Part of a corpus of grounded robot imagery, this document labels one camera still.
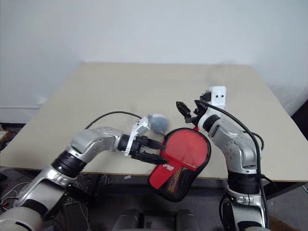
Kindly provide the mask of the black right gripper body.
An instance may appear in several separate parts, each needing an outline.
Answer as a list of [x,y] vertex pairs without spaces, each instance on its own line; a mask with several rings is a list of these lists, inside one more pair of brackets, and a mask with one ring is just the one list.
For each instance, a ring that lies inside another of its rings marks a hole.
[[211,92],[206,92],[203,95],[200,96],[199,100],[195,100],[196,108],[193,111],[195,116],[191,116],[191,111],[188,107],[185,109],[185,122],[186,123],[192,123],[194,125],[197,125],[201,117],[206,113],[207,106],[205,106],[205,103],[210,102],[211,100]]

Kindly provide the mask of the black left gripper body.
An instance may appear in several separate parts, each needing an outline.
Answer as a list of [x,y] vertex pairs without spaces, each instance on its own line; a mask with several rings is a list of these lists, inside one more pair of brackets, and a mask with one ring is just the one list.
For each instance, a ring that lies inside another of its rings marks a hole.
[[131,146],[131,158],[137,160],[144,159],[144,151],[141,151],[141,147],[147,144],[147,137],[146,136],[139,136],[137,137]]

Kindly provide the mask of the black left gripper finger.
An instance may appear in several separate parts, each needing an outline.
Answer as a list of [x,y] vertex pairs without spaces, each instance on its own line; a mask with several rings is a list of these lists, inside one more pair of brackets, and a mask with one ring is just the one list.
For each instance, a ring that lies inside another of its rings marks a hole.
[[142,161],[154,165],[166,164],[167,160],[156,154],[143,153]]
[[149,139],[148,137],[144,136],[144,146],[149,148],[162,148],[163,144],[160,141]]

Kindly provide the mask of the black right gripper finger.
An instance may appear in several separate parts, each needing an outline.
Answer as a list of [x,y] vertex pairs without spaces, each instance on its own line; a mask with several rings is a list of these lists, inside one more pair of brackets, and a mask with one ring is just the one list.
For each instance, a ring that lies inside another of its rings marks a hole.
[[187,107],[187,105],[184,102],[176,101],[176,107],[178,111],[184,116],[184,118],[191,118],[191,111]]
[[196,108],[194,110],[194,114],[202,114],[205,112],[205,108],[200,100],[194,100],[196,104]]

